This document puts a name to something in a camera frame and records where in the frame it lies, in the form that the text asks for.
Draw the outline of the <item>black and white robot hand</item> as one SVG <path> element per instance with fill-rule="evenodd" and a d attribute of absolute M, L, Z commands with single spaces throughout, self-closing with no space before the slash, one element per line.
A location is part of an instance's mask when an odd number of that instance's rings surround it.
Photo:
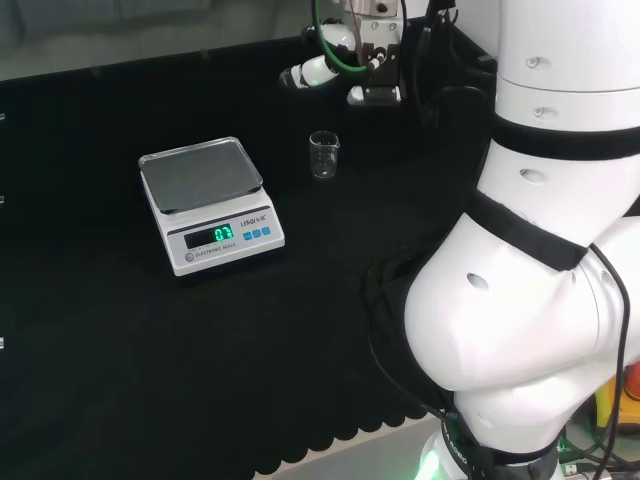
<path fill-rule="evenodd" d="M 342 6 L 342 18 L 323 20 L 319 3 L 311 3 L 312 24 L 304 38 L 317 44 L 321 54 L 285 69 L 280 84 L 291 91 L 310 91 L 343 78 L 352 82 L 347 94 L 351 105 L 399 103 L 406 3 L 344 1 Z"/>

